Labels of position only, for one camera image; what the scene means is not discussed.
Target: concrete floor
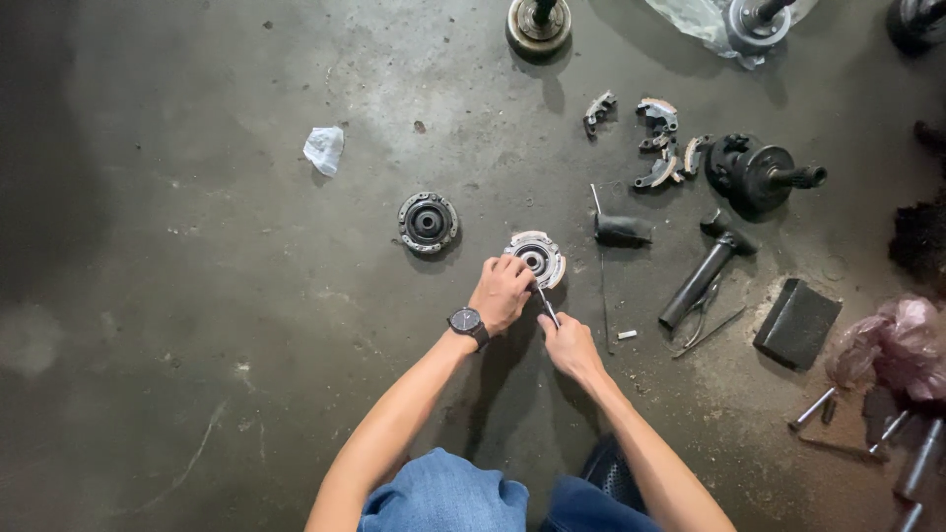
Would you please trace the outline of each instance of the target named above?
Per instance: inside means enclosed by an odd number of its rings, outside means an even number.
[[[727,270],[714,308],[744,299],[747,316],[679,361],[656,315],[717,198],[703,178],[609,194],[659,223],[651,250],[606,252],[611,325],[639,331],[609,371],[740,529],[885,529],[903,452],[873,468],[799,447],[783,421],[823,372],[749,342],[787,276],[843,298],[839,326],[902,290],[885,243],[895,207],[939,184],[909,134],[939,118],[938,59],[898,58],[879,0],[822,2],[755,73],[643,2],[570,5],[572,49],[537,67],[510,54],[504,1],[6,2],[0,528],[301,529],[347,435],[518,230],[562,245],[553,300],[604,347],[588,184],[645,170],[632,111],[660,95],[683,135],[756,133],[831,177],[753,227],[765,249]],[[589,146],[581,115],[604,89],[621,120]],[[345,150],[327,179],[302,145],[333,124]],[[462,219],[440,260],[394,240],[423,189]],[[521,480],[532,524],[605,430],[541,341],[524,320],[472,361],[414,449]],[[858,443],[858,400],[827,438]]]

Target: blue jeans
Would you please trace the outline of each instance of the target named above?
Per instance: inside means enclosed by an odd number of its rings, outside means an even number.
[[[526,529],[529,490],[496,470],[479,470],[434,449],[408,462],[361,510],[359,532],[510,532]],[[543,532],[659,532],[646,515],[589,482],[562,476]]]

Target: black wristwatch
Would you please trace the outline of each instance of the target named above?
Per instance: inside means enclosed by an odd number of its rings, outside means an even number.
[[[486,326],[482,324],[480,313],[469,307],[463,307],[453,312],[450,317],[447,318],[447,323],[450,324],[450,328],[453,329],[453,332],[472,336],[473,339],[476,340],[477,351],[489,343],[489,331],[487,331]]]

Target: black sanding block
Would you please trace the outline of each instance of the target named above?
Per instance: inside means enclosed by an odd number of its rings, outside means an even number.
[[[837,301],[815,292],[801,279],[788,279],[752,345],[779,364],[807,371],[840,312]]]

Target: person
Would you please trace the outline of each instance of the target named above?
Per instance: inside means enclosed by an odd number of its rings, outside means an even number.
[[[381,396],[342,446],[322,481],[306,532],[525,530],[529,492],[520,483],[503,479],[499,471],[479,470],[442,449],[406,464],[403,457],[447,380],[490,337],[516,321],[534,282],[533,272],[520,258],[504,255],[485,261],[469,304],[450,316],[440,340]],[[564,312],[556,315],[558,329],[549,316],[538,316],[549,357],[604,411],[614,429],[610,439],[619,460],[605,464],[610,472],[604,475],[602,468],[589,473],[599,480],[606,477],[598,486],[582,478],[560,478],[542,529],[735,530],[696,476],[608,376],[591,330]],[[604,443],[598,458],[607,455],[607,447]],[[590,468],[607,461],[589,460]],[[613,485],[621,479],[614,471],[620,468],[630,469],[625,480],[636,486],[633,491],[642,499],[637,509],[615,496]],[[608,484],[604,490],[602,483]]]

